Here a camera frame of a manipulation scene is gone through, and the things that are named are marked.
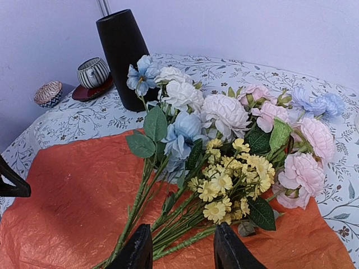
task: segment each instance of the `white wall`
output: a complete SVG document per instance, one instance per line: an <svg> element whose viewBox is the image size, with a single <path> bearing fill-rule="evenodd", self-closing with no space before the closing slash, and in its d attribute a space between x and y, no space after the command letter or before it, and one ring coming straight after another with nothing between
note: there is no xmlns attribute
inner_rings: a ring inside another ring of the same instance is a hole
<svg viewBox="0 0 359 269"><path fill-rule="evenodd" d="M357 89L358 0L109 0L151 52L239 59Z"/></svg>
<svg viewBox="0 0 359 269"><path fill-rule="evenodd" d="M151 52L239 59L357 89L359 0L109 0L131 8ZM0 152L45 110L50 80L103 56L96 0L4 0L0 7Z"/></svg>

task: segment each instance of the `white tablecloth with leaf pattern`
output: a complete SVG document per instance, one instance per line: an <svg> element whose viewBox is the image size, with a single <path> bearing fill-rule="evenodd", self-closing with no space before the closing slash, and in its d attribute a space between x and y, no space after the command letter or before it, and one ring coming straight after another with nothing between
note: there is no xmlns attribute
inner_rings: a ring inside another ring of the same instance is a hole
<svg viewBox="0 0 359 269"><path fill-rule="evenodd" d="M325 191L316 198L320 212L347 247L359 266L359 134L354 119L359 112L358 94L341 85L293 72L241 61L173 54L153 54L159 66L175 66L202 81L206 94L227 92L248 84L265 85L278 96L284 88L304 87L312 97L332 92L346 103L346 112L326 122L335 136L337 152L325 168ZM116 89L85 103L67 95L25 130L3 157L12 169L26 178L40 149L77 140L117 135L141 128L145 113L126 110ZM0 197L0 219L14 198Z"/></svg>

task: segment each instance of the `striped cup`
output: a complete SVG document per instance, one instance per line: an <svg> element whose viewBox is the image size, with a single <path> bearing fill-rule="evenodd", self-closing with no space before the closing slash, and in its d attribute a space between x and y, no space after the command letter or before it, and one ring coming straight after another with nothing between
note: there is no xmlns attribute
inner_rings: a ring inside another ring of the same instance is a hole
<svg viewBox="0 0 359 269"><path fill-rule="evenodd" d="M84 62L77 69L77 77L83 87L93 89L106 82L109 69L105 61L96 57Z"/></svg>

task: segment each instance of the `orange wrapping paper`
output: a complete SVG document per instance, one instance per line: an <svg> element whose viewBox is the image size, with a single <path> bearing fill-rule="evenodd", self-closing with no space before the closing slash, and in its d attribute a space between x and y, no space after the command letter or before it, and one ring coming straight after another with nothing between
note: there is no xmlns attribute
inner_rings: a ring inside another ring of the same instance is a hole
<svg viewBox="0 0 359 269"><path fill-rule="evenodd" d="M31 198L16 199L0 224L0 268L90 268L107 258L125 226L142 167L125 134L41 150L27 178ZM142 223L159 216L166 191L150 203ZM278 230L243 239L267 268L354 268L314 199L306 211L285 210L276 201L273 206L288 212ZM213 237L155 261L154 268L214 268Z"/></svg>

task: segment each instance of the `blue and white bowl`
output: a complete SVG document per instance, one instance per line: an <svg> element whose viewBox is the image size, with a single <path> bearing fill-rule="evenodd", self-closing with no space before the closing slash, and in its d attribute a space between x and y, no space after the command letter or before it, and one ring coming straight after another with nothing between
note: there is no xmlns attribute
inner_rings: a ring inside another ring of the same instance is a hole
<svg viewBox="0 0 359 269"><path fill-rule="evenodd" d="M61 95L62 83L59 81L51 81L36 92L34 101L42 108L52 108L60 102Z"/></svg>

